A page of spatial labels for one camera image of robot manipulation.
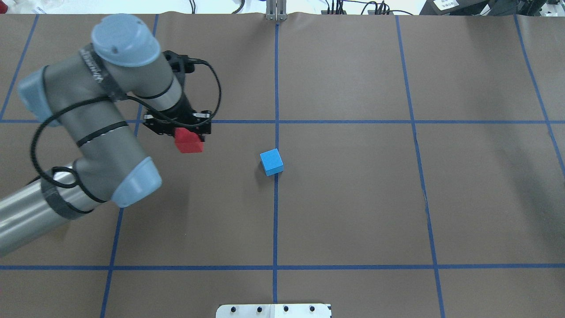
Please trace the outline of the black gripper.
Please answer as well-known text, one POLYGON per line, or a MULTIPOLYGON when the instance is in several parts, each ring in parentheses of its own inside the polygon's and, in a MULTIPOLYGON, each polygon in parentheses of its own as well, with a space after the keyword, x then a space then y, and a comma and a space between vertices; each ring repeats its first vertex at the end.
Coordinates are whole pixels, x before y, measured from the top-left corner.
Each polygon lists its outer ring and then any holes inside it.
POLYGON ((211 111, 194 111, 179 117, 163 117, 148 111, 143 115, 143 125, 157 135, 174 136, 175 129, 186 128, 201 138, 212 133, 211 111))

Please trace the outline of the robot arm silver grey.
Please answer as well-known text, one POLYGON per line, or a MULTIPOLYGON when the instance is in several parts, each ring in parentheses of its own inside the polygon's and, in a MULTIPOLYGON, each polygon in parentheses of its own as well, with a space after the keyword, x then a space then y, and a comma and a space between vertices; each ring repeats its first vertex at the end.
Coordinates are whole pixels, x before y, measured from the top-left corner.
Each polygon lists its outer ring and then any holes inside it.
POLYGON ((91 42, 73 56, 24 78, 19 98, 40 121, 30 143, 37 177, 1 201, 1 256, 105 202, 125 208, 157 191, 161 175, 117 103, 131 100, 145 107, 143 125, 156 134, 175 137, 176 129, 185 129, 204 141, 219 105, 213 111, 190 105, 185 75, 198 64, 211 66, 162 51, 143 20, 114 14, 94 26, 91 42), (57 126, 82 157, 43 169, 37 157, 40 137, 57 126))

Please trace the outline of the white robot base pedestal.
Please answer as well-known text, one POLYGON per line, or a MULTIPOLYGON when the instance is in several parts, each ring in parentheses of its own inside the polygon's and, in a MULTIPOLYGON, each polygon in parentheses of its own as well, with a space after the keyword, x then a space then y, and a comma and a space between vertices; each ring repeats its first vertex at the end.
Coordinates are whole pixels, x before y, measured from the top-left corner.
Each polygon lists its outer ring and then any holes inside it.
POLYGON ((331 318, 330 304, 224 304, 218 307, 216 318, 331 318))

